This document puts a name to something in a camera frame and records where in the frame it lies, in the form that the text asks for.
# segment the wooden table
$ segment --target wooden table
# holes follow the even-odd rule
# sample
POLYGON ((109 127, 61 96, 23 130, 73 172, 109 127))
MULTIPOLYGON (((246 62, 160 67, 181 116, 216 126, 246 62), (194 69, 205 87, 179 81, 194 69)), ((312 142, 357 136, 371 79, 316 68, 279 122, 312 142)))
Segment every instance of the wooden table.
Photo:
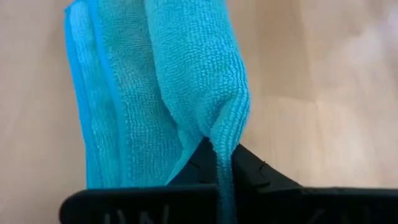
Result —
MULTIPOLYGON (((67 0, 0 2, 0 223, 85 187, 67 0)), ((229 0, 252 91, 242 143, 305 185, 398 187, 398 0, 229 0)))

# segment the black plastic holder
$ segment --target black plastic holder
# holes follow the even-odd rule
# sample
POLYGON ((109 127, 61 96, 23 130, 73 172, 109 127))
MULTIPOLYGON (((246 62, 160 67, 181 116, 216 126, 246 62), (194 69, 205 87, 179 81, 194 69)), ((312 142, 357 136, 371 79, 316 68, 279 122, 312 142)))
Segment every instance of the black plastic holder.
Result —
MULTIPOLYGON (((302 187, 242 145, 232 168, 239 224, 398 223, 398 190, 302 187)), ((168 186, 83 190, 64 201, 60 221, 215 224, 217 180, 216 156, 205 138, 168 186)))

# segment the blue microfiber cloth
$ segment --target blue microfiber cloth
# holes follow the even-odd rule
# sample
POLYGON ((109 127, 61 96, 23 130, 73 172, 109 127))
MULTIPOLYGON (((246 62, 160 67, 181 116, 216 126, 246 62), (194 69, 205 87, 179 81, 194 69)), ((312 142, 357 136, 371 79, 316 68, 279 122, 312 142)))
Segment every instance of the blue microfiber cloth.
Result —
POLYGON ((233 222, 231 155, 250 100, 224 0, 80 0, 66 13, 87 187, 166 185, 206 136, 220 220, 233 222))

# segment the turquoise towel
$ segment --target turquoise towel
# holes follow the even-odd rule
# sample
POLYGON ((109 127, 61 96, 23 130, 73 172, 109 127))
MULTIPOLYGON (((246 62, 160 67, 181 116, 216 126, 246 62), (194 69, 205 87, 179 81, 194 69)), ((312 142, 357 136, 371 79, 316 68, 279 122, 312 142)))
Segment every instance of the turquoise towel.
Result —
POLYGON ((231 155, 250 100, 224 0, 86 0, 66 13, 87 187, 166 185, 207 136, 220 218, 233 222, 231 155))

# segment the microfiber cloth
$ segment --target microfiber cloth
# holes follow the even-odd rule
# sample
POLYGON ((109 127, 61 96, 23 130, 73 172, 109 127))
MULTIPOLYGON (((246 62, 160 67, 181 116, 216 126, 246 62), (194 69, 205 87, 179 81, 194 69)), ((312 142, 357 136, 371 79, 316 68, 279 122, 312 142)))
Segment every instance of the microfiber cloth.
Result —
POLYGON ((80 0, 67 53, 89 189, 167 185, 209 137, 221 222, 233 222, 231 156, 250 97, 224 0, 80 0))

